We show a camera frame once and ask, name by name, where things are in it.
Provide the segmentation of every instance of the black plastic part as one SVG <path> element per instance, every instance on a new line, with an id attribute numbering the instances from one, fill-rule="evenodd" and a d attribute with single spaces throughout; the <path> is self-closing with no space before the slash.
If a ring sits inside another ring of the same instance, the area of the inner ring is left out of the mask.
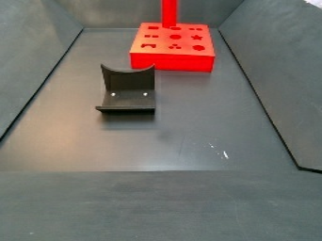
<path id="1" fill-rule="evenodd" d="M 155 111 L 155 66 L 135 71 L 120 72 L 100 65 L 106 96 L 100 112 L 111 111 Z"/>

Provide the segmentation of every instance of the black mounting bracket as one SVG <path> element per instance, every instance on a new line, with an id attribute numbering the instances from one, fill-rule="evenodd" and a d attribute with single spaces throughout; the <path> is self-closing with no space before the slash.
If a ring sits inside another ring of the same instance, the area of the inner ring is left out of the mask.
<path id="1" fill-rule="evenodd" d="M 155 66 L 135 71 L 120 72 L 100 65 L 106 96 L 100 112 L 110 111 L 155 111 Z"/>

